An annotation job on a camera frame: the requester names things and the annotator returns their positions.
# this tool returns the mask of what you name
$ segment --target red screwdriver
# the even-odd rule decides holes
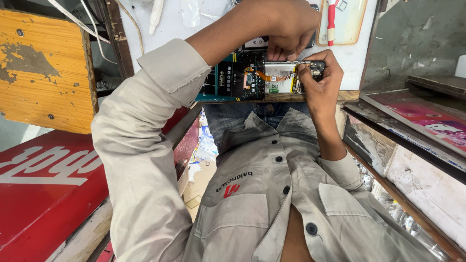
[[[328,12],[328,19],[329,25],[327,26],[327,43],[329,45],[330,50],[333,46],[333,40],[335,38],[335,3],[336,0],[327,0],[329,4],[329,12]]]

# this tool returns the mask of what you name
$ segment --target man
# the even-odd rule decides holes
[[[295,60],[319,18],[306,1],[243,0],[138,59],[92,123],[118,261],[435,261],[363,186],[336,128],[343,71],[329,50],[307,58],[326,63],[319,83],[299,67],[307,104],[262,119],[251,104],[206,106],[219,156],[194,224],[179,197],[166,120],[241,44],[268,35],[269,60]]]

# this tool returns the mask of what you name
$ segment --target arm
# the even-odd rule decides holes
[[[160,128],[176,108],[193,103],[211,66],[244,42],[270,34],[298,52],[300,32],[318,25],[309,22],[314,11],[304,2],[244,0],[186,41],[172,40],[139,58],[142,69],[104,100],[91,128],[113,206],[118,261],[181,260],[192,221],[178,194],[171,143]]]
[[[313,54],[305,60],[325,62],[324,76],[318,83],[312,79],[305,64],[301,64],[298,68],[306,91],[309,112],[317,130],[321,151],[319,164],[340,187],[350,193],[365,190],[359,169],[351,155],[347,153],[336,127],[336,102],[343,70],[331,50]]]

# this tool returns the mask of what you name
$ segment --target white lettering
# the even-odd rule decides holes
[[[67,177],[76,170],[78,170],[78,173],[80,174],[90,172],[96,169],[98,166],[100,166],[102,164],[102,161],[100,160],[100,158],[98,158],[92,161],[92,163],[90,163],[86,167],[83,167],[85,164],[87,164],[89,161],[91,161],[93,158],[97,156],[97,152],[95,150],[89,154],[88,152],[89,151],[85,150],[85,151],[80,151],[78,153],[74,153],[71,156],[67,157],[65,160],[53,166],[48,172],[59,173],[58,175],[55,176],[56,178]],[[84,157],[76,161],[74,164],[69,165],[71,162],[75,161],[81,156],[84,156]]]
[[[39,171],[54,162],[58,161],[59,159],[65,157],[69,150],[63,149],[64,146],[56,146],[39,156],[30,159],[29,161],[3,173],[0,174],[0,183],[6,184],[52,184],[52,185],[77,185],[80,186],[84,182],[87,181],[87,178],[69,178],[68,176],[71,175],[73,172],[77,171],[77,173],[87,173],[90,171],[95,170],[102,164],[102,160],[97,157],[97,152],[92,151],[88,153],[88,150],[79,151],[71,156],[65,158],[64,160],[60,161],[59,163],[55,164],[53,167],[49,169],[49,173],[58,173],[54,177],[24,177],[24,176],[14,176],[21,171],[24,170],[24,173],[32,173]],[[11,164],[18,164],[24,160],[26,160],[32,153],[39,151],[42,149],[41,146],[35,146],[29,149],[26,149],[24,153],[19,156],[16,156],[12,159],[12,161],[0,163],[0,167],[11,165]]]
[[[34,147],[31,147],[31,148],[28,148],[21,155],[18,155],[18,156],[15,156],[14,158],[12,158],[11,161],[0,163],[0,168],[2,168],[4,166],[7,166],[7,165],[19,164],[22,161],[28,159],[29,155],[31,155],[33,153],[36,153],[40,149],[42,149],[41,146],[34,146]]]

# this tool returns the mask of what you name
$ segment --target button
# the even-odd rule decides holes
[[[309,235],[316,235],[317,234],[317,226],[314,223],[308,223],[306,225],[306,232]]]

